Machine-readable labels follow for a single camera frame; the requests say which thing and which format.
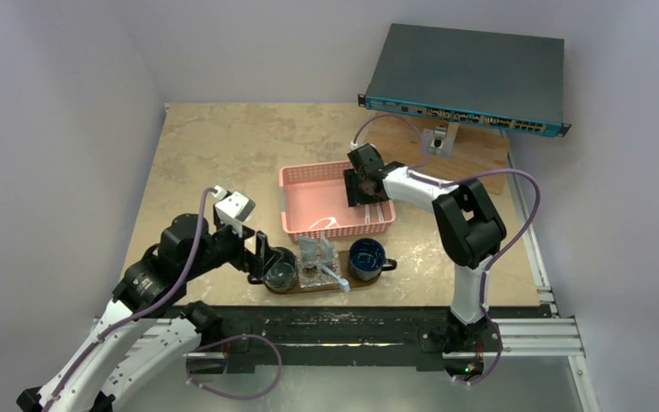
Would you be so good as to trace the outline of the dark green mug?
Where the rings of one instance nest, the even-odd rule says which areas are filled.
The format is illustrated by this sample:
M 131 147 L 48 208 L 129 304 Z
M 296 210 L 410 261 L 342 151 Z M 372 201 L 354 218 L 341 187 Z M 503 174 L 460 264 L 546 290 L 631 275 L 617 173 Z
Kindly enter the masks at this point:
M 285 291 L 291 289 L 297 281 L 298 273 L 296 269 L 296 257 L 294 253 L 287 248 L 284 248 L 283 259 L 273 265 L 262 282 L 259 282 L 254 278 L 254 258 L 251 259 L 250 263 L 251 268 L 246 279 L 252 285 L 259 285 L 267 282 L 274 290 Z

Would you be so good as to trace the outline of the pink plastic basket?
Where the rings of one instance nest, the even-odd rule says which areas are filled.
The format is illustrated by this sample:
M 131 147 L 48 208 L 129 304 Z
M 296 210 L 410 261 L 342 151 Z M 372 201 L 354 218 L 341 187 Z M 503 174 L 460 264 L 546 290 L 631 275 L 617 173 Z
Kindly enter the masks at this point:
M 370 224 L 364 223 L 364 206 L 348 206 L 343 171 L 349 168 L 349 161 L 330 161 L 280 169 L 281 224 L 292 242 L 300 235 L 317 239 L 321 232 L 329 239 L 370 237 L 386 233 L 395 222 L 391 201 L 380 203 L 383 222 L 378 221 L 375 203 L 370 204 Z

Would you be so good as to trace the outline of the dark blue mug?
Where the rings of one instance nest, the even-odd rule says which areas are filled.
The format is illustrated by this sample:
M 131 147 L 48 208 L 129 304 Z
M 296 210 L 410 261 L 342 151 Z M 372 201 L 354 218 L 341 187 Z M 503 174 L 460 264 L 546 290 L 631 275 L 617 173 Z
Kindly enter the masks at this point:
M 375 239 L 357 239 L 348 251 L 348 274 L 359 282 L 375 282 L 384 272 L 397 269 L 397 261 Z

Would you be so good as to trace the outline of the blue toothbrush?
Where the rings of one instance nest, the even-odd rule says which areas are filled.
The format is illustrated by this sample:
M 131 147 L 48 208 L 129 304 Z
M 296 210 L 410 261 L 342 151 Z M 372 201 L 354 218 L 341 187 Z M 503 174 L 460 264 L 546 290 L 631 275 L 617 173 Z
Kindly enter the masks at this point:
M 331 270 L 325 264 L 317 263 L 316 267 L 324 274 L 331 276 L 337 282 L 337 284 L 340 286 L 343 292 L 349 292 L 351 290 L 349 281 L 346 278 L 337 275 L 333 270 Z

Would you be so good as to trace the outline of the oval wooden tray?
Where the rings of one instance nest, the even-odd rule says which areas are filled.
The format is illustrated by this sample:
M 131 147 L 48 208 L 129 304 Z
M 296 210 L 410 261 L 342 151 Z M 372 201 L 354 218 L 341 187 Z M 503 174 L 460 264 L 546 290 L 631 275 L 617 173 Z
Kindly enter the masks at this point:
M 349 265 L 349 251 L 339 251 L 336 259 L 337 270 L 335 273 L 348 282 L 350 290 L 356 288 L 366 288 L 375 284 L 382 278 L 382 274 L 375 276 L 370 281 L 364 282 L 352 277 L 348 272 Z M 263 286 L 272 294 L 288 295 L 288 294 L 308 294 L 327 291 L 340 291 L 344 289 L 340 283 L 331 275 L 326 274 L 321 270 L 315 270 L 310 275 L 297 275 L 297 281 L 291 289 L 285 291 L 276 291 L 269 286 L 267 282 Z

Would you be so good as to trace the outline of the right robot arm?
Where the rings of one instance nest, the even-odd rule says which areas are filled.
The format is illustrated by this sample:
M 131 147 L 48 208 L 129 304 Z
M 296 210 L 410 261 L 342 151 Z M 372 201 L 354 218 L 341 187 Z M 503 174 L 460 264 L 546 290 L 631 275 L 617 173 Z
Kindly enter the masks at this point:
M 344 172 L 350 206 L 403 202 L 431 213 L 446 255 L 454 264 L 454 296 L 447 339 L 459 349 L 481 338 L 487 304 L 487 265 L 500 252 L 507 232 L 478 179 L 444 182 L 393 161 L 384 162 L 370 143 L 352 145 Z

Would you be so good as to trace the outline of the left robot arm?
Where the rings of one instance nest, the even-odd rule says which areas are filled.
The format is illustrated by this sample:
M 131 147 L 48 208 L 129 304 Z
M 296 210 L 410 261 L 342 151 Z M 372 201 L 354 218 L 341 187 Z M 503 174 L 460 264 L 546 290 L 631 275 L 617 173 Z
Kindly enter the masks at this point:
M 112 298 L 78 352 L 47 384 L 24 390 L 16 400 L 22 411 L 118 411 L 157 373 L 194 349 L 216 351 L 222 358 L 256 335 L 227 336 L 223 318 L 209 305 L 194 301 L 140 348 L 135 343 L 173 311 L 188 281 L 224 264 L 263 282 L 283 265 L 294 265 L 286 248 L 272 247 L 255 233 L 256 249 L 245 247 L 253 230 L 241 223 L 202 214 L 176 217 L 156 245 L 132 264 L 112 291 Z

